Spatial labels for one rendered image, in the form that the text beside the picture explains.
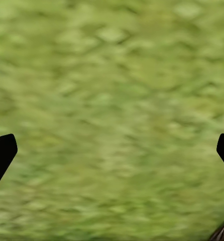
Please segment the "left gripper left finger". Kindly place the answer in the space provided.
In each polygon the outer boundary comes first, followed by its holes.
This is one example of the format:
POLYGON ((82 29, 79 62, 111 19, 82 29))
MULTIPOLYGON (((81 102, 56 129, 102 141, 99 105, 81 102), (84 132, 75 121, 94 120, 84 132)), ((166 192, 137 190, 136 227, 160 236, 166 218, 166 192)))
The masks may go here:
POLYGON ((0 137, 0 180, 18 152, 14 134, 0 137))

